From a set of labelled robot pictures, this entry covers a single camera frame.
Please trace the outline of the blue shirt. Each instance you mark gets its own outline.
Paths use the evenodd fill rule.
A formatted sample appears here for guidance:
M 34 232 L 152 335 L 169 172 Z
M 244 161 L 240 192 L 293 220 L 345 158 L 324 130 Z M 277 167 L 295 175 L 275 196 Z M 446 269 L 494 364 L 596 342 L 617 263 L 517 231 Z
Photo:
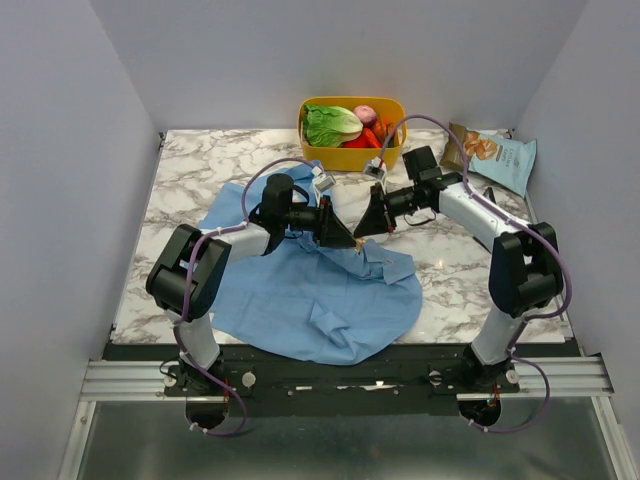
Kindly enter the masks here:
M 324 248 L 305 233 L 266 256 L 228 263 L 203 318 L 259 349 L 345 366 L 407 333 L 421 307 L 411 256 L 374 240 L 359 250 Z

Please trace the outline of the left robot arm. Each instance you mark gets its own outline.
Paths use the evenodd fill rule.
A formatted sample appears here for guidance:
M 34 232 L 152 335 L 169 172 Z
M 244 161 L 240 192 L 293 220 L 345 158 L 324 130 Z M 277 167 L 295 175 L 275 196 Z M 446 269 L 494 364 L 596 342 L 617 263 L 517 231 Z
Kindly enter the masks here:
M 197 393 L 212 394 L 222 383 L 215 365 L 220 347 L 208 313 L 228 264 L 272 253 L 289 232 L 310 232 L 321 247 L 356 246 L 327 194 L 334 185 L 331 176 L 315 167 L 311 204 L 310 194 L 291 176 L 273 174 L 266 178 L 258 205 L 244 210 L 239 224 L 207 233 L 181 224 L 173 231 L 147 278 L 146 291 L 171 318 L 182 361 L 191 366 L 187 382 Z

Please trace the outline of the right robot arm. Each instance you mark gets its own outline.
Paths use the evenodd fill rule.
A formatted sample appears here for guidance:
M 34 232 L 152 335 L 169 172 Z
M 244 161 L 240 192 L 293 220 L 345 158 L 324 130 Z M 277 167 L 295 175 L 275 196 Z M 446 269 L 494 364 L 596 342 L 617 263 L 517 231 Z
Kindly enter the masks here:
M 430 147 L 404 154 L 409 187 L 370 189 L 367 209 L 355 236 L 391 233 L 397 218 L 429 209 L 457 222 L 490 253 L 489 294 L 493 305 L 480 333 L 465 348 L 458 381 L 480 392 L 502 374 L 513 347 L 535 310 L 546 307 L 564 287 L 555 230 L 547 223 L 520 219 L 475 195 L 459 173 L 444 173 Z

